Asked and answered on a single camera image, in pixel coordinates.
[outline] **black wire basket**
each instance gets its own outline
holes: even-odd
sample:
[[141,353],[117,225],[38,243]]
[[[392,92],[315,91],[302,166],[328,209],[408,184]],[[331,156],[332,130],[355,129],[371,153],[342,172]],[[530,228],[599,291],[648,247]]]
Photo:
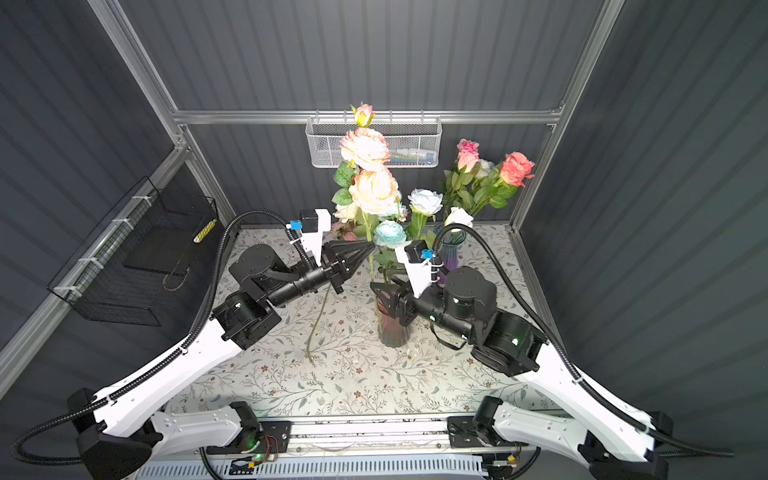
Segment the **black wire basket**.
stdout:
[[77,259],[76,274],[48,289],[85,319],[160,326],[189,318],[208,288],[223,230],[213,199],[153,190],[93,253]]

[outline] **purple vase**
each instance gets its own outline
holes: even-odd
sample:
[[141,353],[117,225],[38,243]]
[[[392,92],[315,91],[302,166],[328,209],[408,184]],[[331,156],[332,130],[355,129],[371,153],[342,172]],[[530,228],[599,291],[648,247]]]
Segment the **purple vase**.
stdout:
[[[445,225],[442,223],[435,225],[435,235],[440,233],[440,231],[444,228]],[[443,262],[443,265],[445,265],[445,268],[447,268],[449,272],[458,268],[458,254],[461,251],[465,240],[467,240],[467,233],[464,230],[447,232],[442,238],[440,251],[438,253],[440,255],[440,260]],[[444,282],[445,275],[440,273],[440,283]]]

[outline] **white rose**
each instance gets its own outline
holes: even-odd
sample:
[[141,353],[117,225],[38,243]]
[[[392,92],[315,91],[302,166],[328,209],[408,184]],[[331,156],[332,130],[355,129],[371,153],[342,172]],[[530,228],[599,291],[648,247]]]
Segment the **white rose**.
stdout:
[[338,218],[342,223],[355,220],[355,217],[357,217],[357,204],[352,202],[346,207],[336,205],[336,212],[333,214],[333,216]]
[[477,175],[475,175],[475,178],[486,178],[488,174],[491,173],[491,170],[495,167],[493,162],[489,162],[487,160],[480,159],[480,170],[478,170]]
[[411,210],[418,214],[434,215],[442,208],[442,194],[422,188],[414,188],[408,196]]
[[[472,226],[472,221],[475,218],[468,214],[463,208],[451,207],[451,213],[446,217],[444,225],[450,225],[451,223],[463,223],[467,227]],[[460,232],[458,228],[451,230],[451,232]]]

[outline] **yellow object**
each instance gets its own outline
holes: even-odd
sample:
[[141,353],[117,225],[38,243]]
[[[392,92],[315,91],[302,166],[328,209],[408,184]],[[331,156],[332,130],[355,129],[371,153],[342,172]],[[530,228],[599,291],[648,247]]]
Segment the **yellow object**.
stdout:
[[208,225],[205,226],[194,238],[195,243],[200,243],[203,241],[203,238],[205,238],[208,233],[214,229],[214,226],[216,225],[216,219],[214,218],[210,222],[208,222]]

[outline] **wire mesh basket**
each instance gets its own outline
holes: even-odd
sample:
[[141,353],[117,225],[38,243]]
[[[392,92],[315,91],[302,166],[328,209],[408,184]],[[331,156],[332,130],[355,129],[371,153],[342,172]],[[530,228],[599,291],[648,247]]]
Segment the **wire mesh basket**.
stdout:
[[[390,158],[385,164],[387,167],[437,167],[442,136],[439,119],[421,123],[377,120],[369,128],[381,132],[389,144]],[[344,161],[341,157],[341,139],[346,132],[356,129],[354,123],[321,123],[310,117],[306,122],[306,141],[310,146],[312,165],[319,168],[338,167]]]
[[208,197],[153,190],[117,223],[68,284],[49,285],[85,319],[159,326],[192,319],[210,282],[222,227],[196,236],[217,218]]

